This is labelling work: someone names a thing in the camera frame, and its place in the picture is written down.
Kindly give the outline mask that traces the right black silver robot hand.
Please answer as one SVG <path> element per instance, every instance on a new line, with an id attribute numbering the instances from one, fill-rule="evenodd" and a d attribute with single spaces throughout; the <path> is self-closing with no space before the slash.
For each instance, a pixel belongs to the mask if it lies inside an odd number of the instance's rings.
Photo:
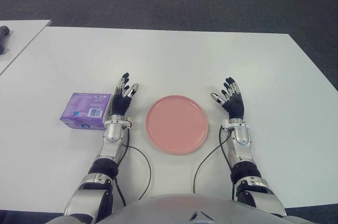
<path id="1" fill-rule="evenodd" d="M 211 97 L 216 101 L 229 115 L 229 119 L 242 119 L 244 117 L 244 104 L 240 89 L 232 77 L 225 79 L 223 83 L 225 89 L 221 92 L 224 98 L 216 93 L 211 93 Z"/>

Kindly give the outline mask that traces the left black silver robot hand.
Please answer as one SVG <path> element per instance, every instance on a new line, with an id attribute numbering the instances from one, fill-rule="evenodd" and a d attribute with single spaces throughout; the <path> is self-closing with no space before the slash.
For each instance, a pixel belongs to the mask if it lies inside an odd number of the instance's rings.
<path id="1" fill-rule="evenodd" d="M 111 102 L 111 115 L 124 116 L 128 110 L 133 96 L 138 90 L 138 84 L 135 83 L 131 87 L 127 85 L 129 82 L 129 73 L 126 72 L 118 80 L 115 92 Z"/>

